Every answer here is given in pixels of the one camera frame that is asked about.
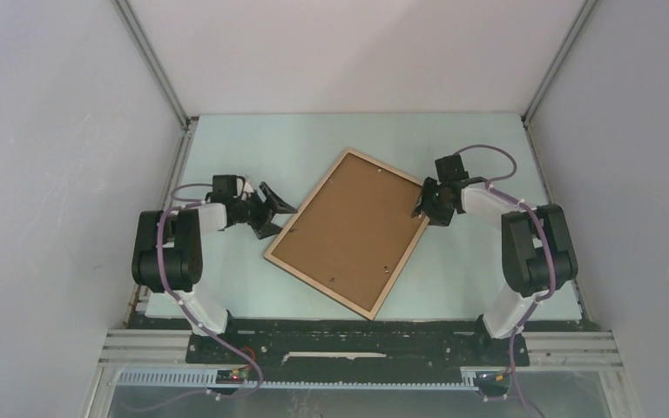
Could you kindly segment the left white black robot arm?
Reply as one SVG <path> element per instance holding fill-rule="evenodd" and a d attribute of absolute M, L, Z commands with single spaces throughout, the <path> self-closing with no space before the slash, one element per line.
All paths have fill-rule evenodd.
<path fill-rule="evenodd" d="M 140 287 L 171 300 L 196 334 L 211 334 L 206 350 L 219 362 L 240 351 L 240 338 L 226 330 L 231 314 L 201 294 L 202 235 L 249 226 L 257 239 L 278 235 L 279 214 L 296 214 L 266 183 L 250 185 L 241 175 L 214 175 L 209 183 L 180 185 L 171 191 L 176 206 L 139 215 L 132 254 L 132 278 Z"/>

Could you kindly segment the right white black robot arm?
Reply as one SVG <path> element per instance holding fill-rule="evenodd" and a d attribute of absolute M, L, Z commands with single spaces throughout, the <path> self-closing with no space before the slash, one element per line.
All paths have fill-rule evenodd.
<path fill-rule="evenodd" d="M 481 317 L 485 332 L 471 344 L 475 358 L 493 364 L 507 351 L 505 339 L 519 334 L 537 306 L 576 279 L 578 260 L 561 206 L 536 206 L 472 177 L 460 155 L 436 160 L 435 178 L 427 177 L 412 212 L 432 226 L 449 226 L 457 214 L 476 215 L 501 238 L 505 284 Z"/>

